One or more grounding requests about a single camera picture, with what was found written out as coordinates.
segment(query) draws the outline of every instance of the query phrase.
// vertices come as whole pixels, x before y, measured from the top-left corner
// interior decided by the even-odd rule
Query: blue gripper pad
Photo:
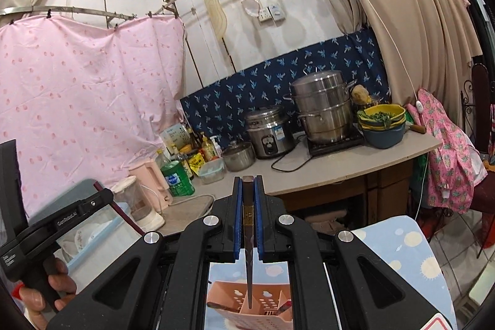
[[[239,253],[241,252],[241,234],[242,234],[242,221],[243,221],[243,181],[239,180],[239,186],[237,188],[237,206],[236,206],[236,221],[234,226],[234,257],[239,259]]]
[[[263,221],[261,219],[261,201],[259,196],[258,178],[254,180],[254,216],[256,218],[256,246],[258,248],[258,258],[263,259]]]

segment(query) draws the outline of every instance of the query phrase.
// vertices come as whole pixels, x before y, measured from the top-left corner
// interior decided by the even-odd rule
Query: finger
[[[45,316],[39,311],[35,311],[27,308],[29,319],[39,330],[46,330],[46,326],[48,326],[48,322],[45,319]]]
[[[55,267],[60,274],[68,274],[69,273],[69,269],[67,268],[67,265],[63,261],[61,261],[59,258],[55,259]]]
[[[48,276],[48,282],[55,291],[63,291],[68,294],[76,293],[76,283],[66,274],[50,275]]]
[[[35,289],[22,287],[19,289],[19,296],[22,302],[24,302],[24,305],[26,305],[26,308],[33,311],[42,311],[46,306],[45,299]]]
[[[61,311],[63,308],[65,308],[67,306],[67,304],[72,301],[74,298],[76,297],[76,295],[74,294],[70,294],[70,295],[66,295],[65,297],[61,298],[61,299],[58,299],[55,301],[55,307]]]

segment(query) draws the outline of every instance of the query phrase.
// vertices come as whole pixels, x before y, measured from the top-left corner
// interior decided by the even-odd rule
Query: pink plastic basket
[[[277,316],[274,315],[280,306],[291,299],[289,284],[253,284],[251,309],[246,298],[247,288],[247,284],[242,282],[215,281],[206,302],[228,308],[229,310],[215,310],[242,329],[293,330],[291,308]]]

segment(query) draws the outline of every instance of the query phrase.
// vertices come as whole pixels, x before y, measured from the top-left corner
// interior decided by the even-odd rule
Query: pink floral curtain
[[[0,142],[17,139],[31,215],[85,178],[111,186],[178,122],[179,19],[100,29],[36,16],[0,29]]]

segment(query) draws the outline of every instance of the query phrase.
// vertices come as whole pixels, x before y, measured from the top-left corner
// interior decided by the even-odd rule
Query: silver screw
[[[340,231],[338,233],[338,238],[342,242],[351,242],[354,239],[354,235],[350,231]]]
[[[294,222],[294,217],[290,214],[282,214],[279,217],[279,223],[283,225],[291,225]]]
[[[217,216],[206,216],[203,218],[203,223],[207,226],[217,225],[219,221],[220,220]]]
[[[160,239],[159,233],[147,233],[144,236],[144,241],[146,243],[157,243],[159,239]]]

